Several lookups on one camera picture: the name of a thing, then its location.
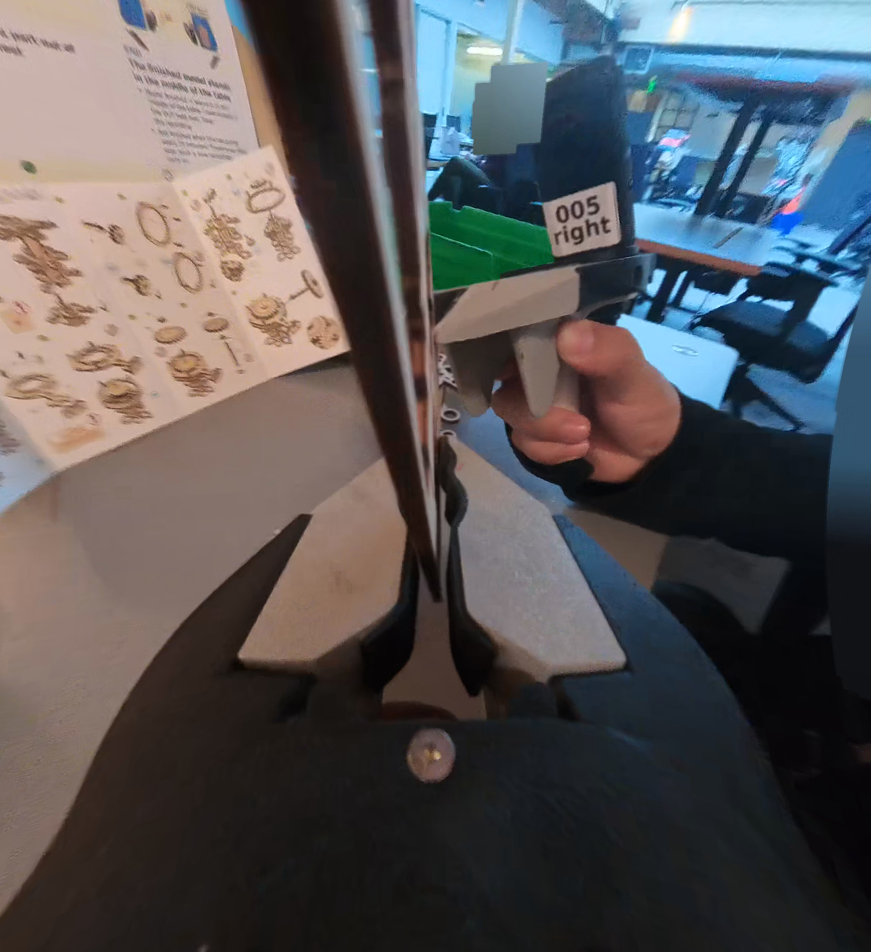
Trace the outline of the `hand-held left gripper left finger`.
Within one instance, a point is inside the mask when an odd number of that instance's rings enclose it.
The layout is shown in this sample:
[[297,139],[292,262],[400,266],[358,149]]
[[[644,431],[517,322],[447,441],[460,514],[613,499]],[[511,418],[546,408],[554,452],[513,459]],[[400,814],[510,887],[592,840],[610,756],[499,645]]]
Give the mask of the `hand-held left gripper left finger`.
[[381,696],[412,657],[424,583],[378,460],[312,511],[239,663]]

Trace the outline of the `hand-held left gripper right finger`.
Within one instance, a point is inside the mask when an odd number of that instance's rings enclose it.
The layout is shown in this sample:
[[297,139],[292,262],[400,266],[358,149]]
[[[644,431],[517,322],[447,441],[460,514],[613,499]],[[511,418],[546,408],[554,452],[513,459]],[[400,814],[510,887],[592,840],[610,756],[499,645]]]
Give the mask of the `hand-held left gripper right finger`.
[[627,658],[548,508],[444,435],[439,485],[453,663],[471,696],[500,674],[548,684]]

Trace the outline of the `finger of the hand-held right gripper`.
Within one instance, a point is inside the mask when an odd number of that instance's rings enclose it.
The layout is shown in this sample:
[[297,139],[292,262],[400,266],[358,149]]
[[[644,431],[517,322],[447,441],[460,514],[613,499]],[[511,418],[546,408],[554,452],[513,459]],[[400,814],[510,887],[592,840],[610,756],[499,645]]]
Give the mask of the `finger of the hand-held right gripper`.
[[474,284],[435,326],[456,391],[473,417],[489,410],[495,382],[513,360],[532,416],[579,411],[577,373],[561,362],[561,325],[580,311],[576,267],[530,271]]

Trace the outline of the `laser-cut wooden parts sheet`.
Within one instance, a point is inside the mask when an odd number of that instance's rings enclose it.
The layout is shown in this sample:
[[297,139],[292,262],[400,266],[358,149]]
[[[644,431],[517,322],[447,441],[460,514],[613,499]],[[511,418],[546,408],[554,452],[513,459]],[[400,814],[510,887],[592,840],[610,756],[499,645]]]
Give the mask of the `laser-cut wooden parts sheet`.
[[244,2],[303,214],[423,578],[442,597],[408,2]]

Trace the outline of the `person's right forearm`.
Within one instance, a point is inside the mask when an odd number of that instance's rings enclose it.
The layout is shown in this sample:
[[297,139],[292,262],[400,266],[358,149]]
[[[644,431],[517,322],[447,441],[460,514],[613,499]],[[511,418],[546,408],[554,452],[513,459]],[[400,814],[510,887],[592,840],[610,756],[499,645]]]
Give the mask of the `person's right forearm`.
[[579,506],[670,537],[785,560],[824,589],[833,435],[759,426],[684,395],[680,405],[671,443],[624,482],[598,478],[590,463],[548,465],[513,451]]

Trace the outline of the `person's right hand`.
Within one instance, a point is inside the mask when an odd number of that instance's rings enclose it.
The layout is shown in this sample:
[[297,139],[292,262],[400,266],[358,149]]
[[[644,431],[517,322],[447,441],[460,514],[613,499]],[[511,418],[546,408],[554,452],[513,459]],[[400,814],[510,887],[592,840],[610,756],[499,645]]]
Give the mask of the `person's right hand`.
[[516,371],[508,370],[493,411],[532,463],[553,468],[583,461],[596,482],[632,481],[678,434],[679,392],[624,328],[572,321],[560,327],[557,346],[577,374],[578,409],[552,407],[534,416]]

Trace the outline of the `large green plastic bin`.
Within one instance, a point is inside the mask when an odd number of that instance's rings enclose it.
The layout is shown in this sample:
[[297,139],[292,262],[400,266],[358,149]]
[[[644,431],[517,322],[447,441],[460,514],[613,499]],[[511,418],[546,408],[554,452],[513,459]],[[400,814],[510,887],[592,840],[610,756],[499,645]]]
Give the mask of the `large green plastic bin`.
[[501,279],[554,262],[548,232],[478,208],[429,203],[432,284],[436,292]]

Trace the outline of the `dark chair back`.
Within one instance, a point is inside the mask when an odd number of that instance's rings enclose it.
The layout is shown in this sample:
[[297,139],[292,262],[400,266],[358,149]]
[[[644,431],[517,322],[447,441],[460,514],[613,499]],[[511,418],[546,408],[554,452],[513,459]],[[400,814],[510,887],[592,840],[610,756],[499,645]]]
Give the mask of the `dark chair back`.
[[428,192],[428,202],[442,201],[454,210],[477,208],[501,214],[503,192],[499,186],[501,157],[454,157],[443,167]]

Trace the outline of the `brown-edged office table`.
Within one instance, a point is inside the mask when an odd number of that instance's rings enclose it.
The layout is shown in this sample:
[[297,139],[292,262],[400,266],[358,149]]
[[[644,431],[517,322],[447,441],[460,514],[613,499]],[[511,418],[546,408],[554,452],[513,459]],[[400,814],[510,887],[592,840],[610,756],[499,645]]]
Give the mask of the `brown-edged office table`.
[[653,255],[664,276],[645,320],[661,324],[682,275],[691,269],[757,275],[769,260],[778,235],[761,226],[714,216],[699,217],[670,208],[637,203],[634,230],[638,248]]

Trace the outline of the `silver laptop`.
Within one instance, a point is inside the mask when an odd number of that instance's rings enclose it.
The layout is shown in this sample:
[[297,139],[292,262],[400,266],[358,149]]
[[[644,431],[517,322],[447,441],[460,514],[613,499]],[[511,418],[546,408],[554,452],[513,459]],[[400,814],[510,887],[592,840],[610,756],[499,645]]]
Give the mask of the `silver laptop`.
[[624,315],[618,320],[639,344],[645,359],[683,395],[719,410],[739,365],[727,345],[671,327]]

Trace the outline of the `black office chair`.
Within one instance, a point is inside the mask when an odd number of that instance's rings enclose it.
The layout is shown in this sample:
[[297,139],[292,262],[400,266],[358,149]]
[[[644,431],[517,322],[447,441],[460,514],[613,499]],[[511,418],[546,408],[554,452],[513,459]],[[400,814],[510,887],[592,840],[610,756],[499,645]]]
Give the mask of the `black office chair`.
[[855,299],[833,332],[810,322],[821,295],[834,287],[834,279],[810,269],[765,265],[747,279],[739,298],[691,319],[688,331],[714,331],[725,346],[737,352],[737,363],[723,397],[734,418],[741,418],[745,408],[757,404],[786,422],[791,432],[803,430],[804,422],[762,389],[750,377],[750,371],[760,367],[783,373],[802,385],[815,383],[858,314],[859,300]]

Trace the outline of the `assembly instruction leaflet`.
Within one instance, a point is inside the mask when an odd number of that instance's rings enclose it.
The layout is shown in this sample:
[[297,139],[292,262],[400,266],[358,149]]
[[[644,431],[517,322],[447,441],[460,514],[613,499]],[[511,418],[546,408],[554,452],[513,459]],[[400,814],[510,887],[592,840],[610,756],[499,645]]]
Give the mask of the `assembly instruction leaflet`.
[[173,183],[0,186],[0,516],[349,348],[271,147]]

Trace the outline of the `person's black clothed body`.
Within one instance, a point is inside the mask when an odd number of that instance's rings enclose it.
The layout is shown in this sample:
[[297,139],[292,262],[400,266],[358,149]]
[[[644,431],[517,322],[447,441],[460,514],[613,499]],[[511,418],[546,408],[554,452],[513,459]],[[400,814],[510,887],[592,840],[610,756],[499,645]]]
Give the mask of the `person's black clothed body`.
[[825,579],[790,569],[758,630],[685,582],[653,593],[699,642],[751,721],[811,849],[871,927],[871,703],[835,671]]

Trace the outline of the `white printed task sheet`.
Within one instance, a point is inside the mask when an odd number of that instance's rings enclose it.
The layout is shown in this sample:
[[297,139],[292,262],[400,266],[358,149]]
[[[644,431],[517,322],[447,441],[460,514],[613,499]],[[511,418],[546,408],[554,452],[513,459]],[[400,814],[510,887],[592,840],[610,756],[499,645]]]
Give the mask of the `white printed task sheet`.
[[225,2],[0,1],[0,184],[173,180],[257,150]]

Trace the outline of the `black metal frame post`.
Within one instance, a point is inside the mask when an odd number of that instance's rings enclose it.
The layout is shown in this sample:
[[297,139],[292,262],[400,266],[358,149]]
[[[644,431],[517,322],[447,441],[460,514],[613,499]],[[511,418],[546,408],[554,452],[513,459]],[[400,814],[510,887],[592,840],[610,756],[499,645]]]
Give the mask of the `black metal frame post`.
[[[727,172],[734,164],[744,136],[753,123],[758,120],[750,142],[746,145],[739,164],[732,177],[726,181]],[[720,150],[713,170],[699,201],[693,209],[693,217],[707,219],[724,218],[730,211],[740,186],[744,184],[751,170],[752,162],[758,155],[767,133],[775,124],[775,106],[769,95],[762,90],[753,89],[747,93],[737,113],[734,124]]]

